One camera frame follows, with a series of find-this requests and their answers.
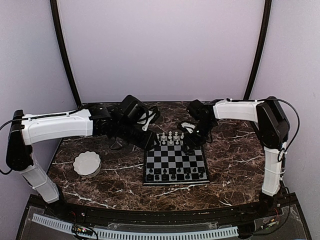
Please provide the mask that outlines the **black white chessboard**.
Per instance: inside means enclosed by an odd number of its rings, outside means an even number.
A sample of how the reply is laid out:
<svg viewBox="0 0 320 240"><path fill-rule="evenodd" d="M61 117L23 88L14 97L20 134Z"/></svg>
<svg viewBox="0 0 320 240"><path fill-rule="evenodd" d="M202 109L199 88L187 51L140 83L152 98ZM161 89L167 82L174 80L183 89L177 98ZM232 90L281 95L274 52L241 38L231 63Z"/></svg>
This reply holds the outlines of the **black white chessboard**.
<svg viewBox="0 0 320 240"><path fill-rule="evenodd" d="M159 145L150 151L144 152L143 180L144 186L160 186L173 184L206 184L210 182L208 166L203 147L196 148L189 154L182 151L184 144L183 134L179 140L161 141L161 134L157 134ZM147 180L147 175L153 175L152 180Z"/></svg>

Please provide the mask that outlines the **black corner piece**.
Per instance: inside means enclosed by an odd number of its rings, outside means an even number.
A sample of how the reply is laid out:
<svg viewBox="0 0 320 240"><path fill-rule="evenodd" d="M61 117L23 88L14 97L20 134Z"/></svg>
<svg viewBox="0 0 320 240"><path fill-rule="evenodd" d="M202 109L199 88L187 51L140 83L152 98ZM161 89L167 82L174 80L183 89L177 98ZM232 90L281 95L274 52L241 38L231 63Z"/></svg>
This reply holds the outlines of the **black corner piece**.
<svg viewBox="0 0 320 240"><path fill-rule="evenodd" d="M153 175L152 175L152 174L148 174L148 175L146 176L146 179L147 179L148 181L151 181L151 180L153 179Z"/></svg>

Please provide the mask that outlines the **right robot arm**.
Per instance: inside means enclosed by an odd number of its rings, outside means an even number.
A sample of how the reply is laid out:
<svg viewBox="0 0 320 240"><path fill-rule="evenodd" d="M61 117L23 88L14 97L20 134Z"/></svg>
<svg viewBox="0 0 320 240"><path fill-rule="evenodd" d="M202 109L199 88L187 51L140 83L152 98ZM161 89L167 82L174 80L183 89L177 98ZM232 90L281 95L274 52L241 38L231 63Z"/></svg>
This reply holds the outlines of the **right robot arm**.
<svg viewBox="0 0 320 240"><path fill-rule="evenodd" d="M189 153L207 142L211 131L219 120L248 121L264 149L264 180L261 192L265 196L275 196L281 188L285 174L286 154L292 144L289 139L290 122L281 103L292 104L270 96L264 99L215 99L211 102L193 100L187 106L187 113L194 123L182 121L178 128L183 131L184 152Z"/></svg>

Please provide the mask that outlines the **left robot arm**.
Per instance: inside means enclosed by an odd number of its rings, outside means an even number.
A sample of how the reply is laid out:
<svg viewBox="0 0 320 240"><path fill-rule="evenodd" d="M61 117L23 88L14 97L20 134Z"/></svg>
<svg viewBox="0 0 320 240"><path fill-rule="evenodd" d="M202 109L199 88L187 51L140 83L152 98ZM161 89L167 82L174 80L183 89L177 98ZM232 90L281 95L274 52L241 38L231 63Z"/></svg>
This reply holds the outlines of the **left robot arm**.
<svg viewBox="0 0 320 240"><path fill-rule="evenodd" d="M159 144L156 133L148 129L154 118L155 114L148 108L138 105L124 111L118 104L93 104L74 111L38 115L17 110L7 122L10 131L5 163L51 204L51 210L58 217L67 218L71 208L63 201L59 187L33 156L33 145L69 137L107 136L149 151Z"/></svg>

